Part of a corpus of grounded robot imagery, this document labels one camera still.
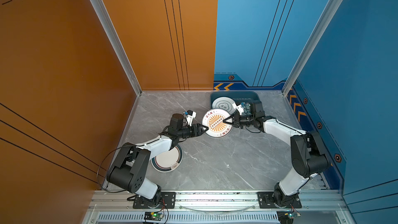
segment yellow chevron arrow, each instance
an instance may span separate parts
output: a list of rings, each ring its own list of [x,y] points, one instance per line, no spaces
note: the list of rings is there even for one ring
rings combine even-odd
[[[297,119],[298,119],[299,122],[300,122],[300,116],[301,116],[301,115],[307,116],[307,115],[305,114],[305,112],[300,112],[300,111],[298,111]]]
[[[297,96],[296,95],[290,95],[290,104],[292,104],[292,98],[297,98]]]
[[[297,107],[301,107],[301,105],[300,105],[299,103],[294,103],[293,105],[294,105],[294,107],[293,107],[293,112],[296,113],[296,106],[297,106]]]
[[[218,87],[221,86],[223,83],[218,84],[217,86],[214,87],[214,89],[219,90]]]
[[[233,85],[233,83],[230,83],[230,84],[228,84],[228,86],[226,86],[226,87],[224,87],[225,88],[225,90],[229,90],[229,86],[231,86],[231,85]]]

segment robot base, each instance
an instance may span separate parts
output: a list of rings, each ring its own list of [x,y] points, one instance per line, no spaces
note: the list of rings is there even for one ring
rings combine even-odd
[[[258,204],[260,208],[291,208],[291,206],[280,207],[276,205],[273,191],[257,192]],[[298,194],[292,195],[291,204],[294,208],[302,208]]]
[[[145,197],[137,196],[137,198],[134,200],[134,205],[132,206],[135,209],[154,209],[154,208],[162,208],[163,207],[163,202],[162,199],[164,200],[164,204],[168,209],[174,208],[174,203],[176,201],[176,192],[163,192],[161,195],[161,203],[156,206],[156,207],[150,207],[148,206],[147,199]]]

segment blue wall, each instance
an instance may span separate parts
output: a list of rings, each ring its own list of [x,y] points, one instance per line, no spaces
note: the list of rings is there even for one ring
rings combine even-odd
[[[298,78],[343,155],[358,224],[397,222],[397,2],[343,0]]]
[[[285,80],[327,2],[218,0],[215,74],[236,74],[250,87]]]

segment orange sunburst pattern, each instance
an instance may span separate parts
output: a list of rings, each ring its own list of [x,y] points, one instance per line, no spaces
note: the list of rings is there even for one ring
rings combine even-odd
[[[224,116],[215,114],[209,118],[208,127],[213,132],[221,132],[225,129],[226,123],[223,123]]]

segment black mounting plate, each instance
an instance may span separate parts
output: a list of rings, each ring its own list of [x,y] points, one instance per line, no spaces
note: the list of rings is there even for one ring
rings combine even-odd
[[[176,202],[176,192],[163,192],[162,191],[162,199],[164,200],[164,204],[168,209],[174,208],[174,204]],[[145,205],[142,201],[142,197],[138,196],[134,200],[134,204],[132,205],[132,208],[135,209],[161,209],[163,207],[162,203],[159,204],[159,206],[155,208],[150,208],[147,205]]]
[[[257,192],[257,198],[258,198],[258,204],[260,205],[260,208],[288,208],[290,209],[291,206],[286,206],[286,207],[279,207],[273,202],[273,191],[262,191],[262,192]],[[294,208],[302,208],[300,198],[298,195],[295,196],[294,201],[293,201],[293,207]]]

